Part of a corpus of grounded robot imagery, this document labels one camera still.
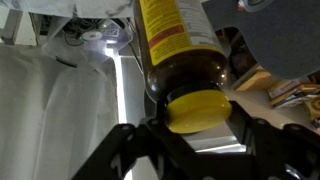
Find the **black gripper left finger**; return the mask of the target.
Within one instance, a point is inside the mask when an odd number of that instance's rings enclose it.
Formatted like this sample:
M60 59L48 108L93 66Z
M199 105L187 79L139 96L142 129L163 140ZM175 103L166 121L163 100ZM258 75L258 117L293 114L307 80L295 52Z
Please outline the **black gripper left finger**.
M138 127L118 124L112 128L71 180L124 180L139 158L147 157L159 180L199 180L190 160L195 151L165 125L165 103L158 101L155 115Z

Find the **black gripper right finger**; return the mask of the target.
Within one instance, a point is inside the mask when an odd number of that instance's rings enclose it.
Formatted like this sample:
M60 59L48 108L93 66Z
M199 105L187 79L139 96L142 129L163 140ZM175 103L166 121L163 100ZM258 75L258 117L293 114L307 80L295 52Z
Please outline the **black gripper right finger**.
M320 180L320 136L294 123L274 127L250 116L236 101L226 120L238 142L245 145L253 180Z

